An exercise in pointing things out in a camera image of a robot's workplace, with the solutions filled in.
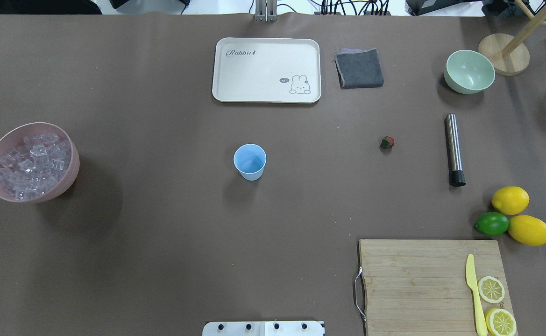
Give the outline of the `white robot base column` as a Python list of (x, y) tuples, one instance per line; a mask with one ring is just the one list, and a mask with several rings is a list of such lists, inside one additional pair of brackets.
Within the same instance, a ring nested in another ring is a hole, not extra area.
[(203, 336), (324, 336), (326, 328), (320, 321), (241, 321), (209, 322)]

